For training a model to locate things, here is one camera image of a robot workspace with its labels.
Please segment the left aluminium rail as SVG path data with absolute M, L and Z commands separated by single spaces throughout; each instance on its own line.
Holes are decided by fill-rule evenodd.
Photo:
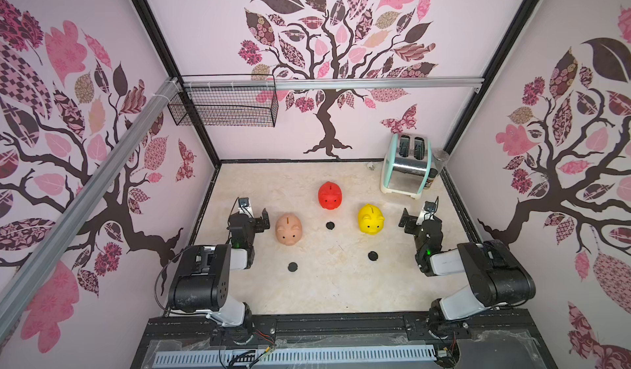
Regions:
M 103 165 L 89 179 L 78 198 L 61 214 L 48 236 L 29 255 L 25 264 L 4 288 L 1 293 L 1 339 L 6 339 L 15 323 L 20 320 L 46 277 L 54 270 L 88 216 L 128 162 L 132 151 L 180 89 L 176 78 L 164 81 L 120 142 L 108 154 Z

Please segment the glass jar behind toaster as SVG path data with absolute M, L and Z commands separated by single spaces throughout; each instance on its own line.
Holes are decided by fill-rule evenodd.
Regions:
M 432 152 L 432 167 L 429 177 L 427 178 L 425 189 L 429 189 L 434 181 L 440 176 L 441 171 L 445 168 L 450 159 L 450 154 L 444 150 L 434 150 Z

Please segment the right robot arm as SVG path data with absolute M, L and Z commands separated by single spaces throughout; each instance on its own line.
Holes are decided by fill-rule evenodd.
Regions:
M 432 213 L 412 216 L 407 210 L 399 227 L 414 238 L 415 261 L 427 277 L 465 274 L 468 284 L 446 298 L 437 298 L 428 312 L 428 328 L 436 336 L 448 324 L 465 321 L 493 308 L 514 307 L 534 298 L 533 278 L 500 240 L 465 242 L 442 249 L 442 221 Z

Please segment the aluminium rail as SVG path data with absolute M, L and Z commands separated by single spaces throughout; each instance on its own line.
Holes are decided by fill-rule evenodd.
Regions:
M 88 216 L 128 162 L 132 151 L 180 89 L 176 78 L 164 81 L 120 142 L 108 154 L 103 165 L 89 179 L 78 198 L 61 214 L 48 236 L 29 255 L 25 264 L 4 288 L 1 293 L 1 339 L 6 339 L 15 323 L 20 320 L 46 277 L 54 270 Z
M 185 88 L 215 89 L 226 87 L 236 89 L 261 89 L 264 91 L 303 91 L 303 90 L 371 90 L 394 88 L 480 88 L 483 78 L 373 78 L 373 79 L 305 79 L 305 80 L 263 80 L 263 81 L 186 81 Z

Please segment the red piggy bank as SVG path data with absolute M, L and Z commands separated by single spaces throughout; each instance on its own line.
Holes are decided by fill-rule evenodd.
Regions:
M 324 183 L 318 191 L 318 201 L 320 206 L 326 210 L 337 209 L 343 201 L 340 186 L 332 182 Z

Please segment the peach piggy bank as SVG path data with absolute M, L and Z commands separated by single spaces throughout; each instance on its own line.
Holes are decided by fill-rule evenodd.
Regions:
M 303 228 L 300 219 L 293 213 L 279 217 L 275 226 L 275 236 L 279 243 L 292 246 L 302 239 Z

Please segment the back aluminium rail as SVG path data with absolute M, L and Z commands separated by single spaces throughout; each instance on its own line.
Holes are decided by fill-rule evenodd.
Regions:
M 373 78 L 373 79 L 305 79 L 305 80 L 263 80 L 263 81 L 186 81 L 185 88 L 215 89 L 226 87 L 236 89 L 261 89 L 264 91 L 303 91 L 303 90 L 371 90 L 394 88 L 480 88 L 483 78 Z

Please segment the black base frame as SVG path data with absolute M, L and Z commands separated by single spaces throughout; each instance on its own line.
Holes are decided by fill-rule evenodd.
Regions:
M 552 368 L 555 361 L 528 311 L 488 311 L 448 324 L 436 336 L 425 311 L 256 315 L 254 331 L 225 329 L 201 317 L 156 317 L 131 363 L 151 368 L 158 352 L 431 345 L 435 362 L 263 368 Z

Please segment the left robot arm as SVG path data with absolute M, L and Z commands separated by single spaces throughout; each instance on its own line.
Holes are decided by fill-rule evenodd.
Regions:
M 251 309 L 229 294 L 232 270 L 248 270 L 255 259 L 254 240 L 270 228 L 267 210 L 254 218 L 248 212 L 233 213 L 228 218 L 230 242 L 194 245 L 176 257 L 177 270 L 169 287 L 167 303 L 162 304 L 158 292 L 154 300 L 169 316 L 203 316 L 219 326 L 254 331 Z

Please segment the mint chrome toaster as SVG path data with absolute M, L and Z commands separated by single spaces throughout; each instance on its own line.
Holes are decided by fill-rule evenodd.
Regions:
M 431 142 L 427 137 L 395 133 L 382 165 L 381 191 L 420 199 L 430 177 L 432 157 Z

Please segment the yellow piggy bank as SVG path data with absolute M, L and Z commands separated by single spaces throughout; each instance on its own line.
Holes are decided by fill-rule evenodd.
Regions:
M 385 220 L 382 211 L 371 204 L 363 206 L 358 213 L 359 229 L 364 234 L 379 234 L 384 229 Z

